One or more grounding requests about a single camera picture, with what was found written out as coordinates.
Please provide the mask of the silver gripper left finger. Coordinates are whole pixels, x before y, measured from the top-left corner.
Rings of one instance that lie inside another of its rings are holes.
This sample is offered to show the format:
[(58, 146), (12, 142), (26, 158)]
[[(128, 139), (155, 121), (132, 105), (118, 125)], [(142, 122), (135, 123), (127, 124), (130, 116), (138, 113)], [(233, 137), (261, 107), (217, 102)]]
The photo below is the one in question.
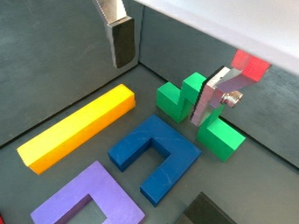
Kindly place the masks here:
[(116, 68), (126, 66), (136, 56), (135, 20), (127, 15), (123, 0), (92, 0), (106, 25)]

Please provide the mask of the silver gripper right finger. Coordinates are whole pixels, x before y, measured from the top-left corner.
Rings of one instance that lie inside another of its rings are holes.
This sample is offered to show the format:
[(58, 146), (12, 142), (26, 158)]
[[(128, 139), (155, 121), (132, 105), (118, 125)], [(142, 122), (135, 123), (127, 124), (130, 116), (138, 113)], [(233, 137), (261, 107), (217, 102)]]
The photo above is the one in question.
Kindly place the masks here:
[(201, 126), (213, 111), (221, 105), (235, 107), (241, 102), (243, 94), (234, 86), (234, 79), (241, 76), (241, 71), (235, 68), (222, 66), (210, 78), (203, 82), (201, 94), (191, 113), (191, 122)]

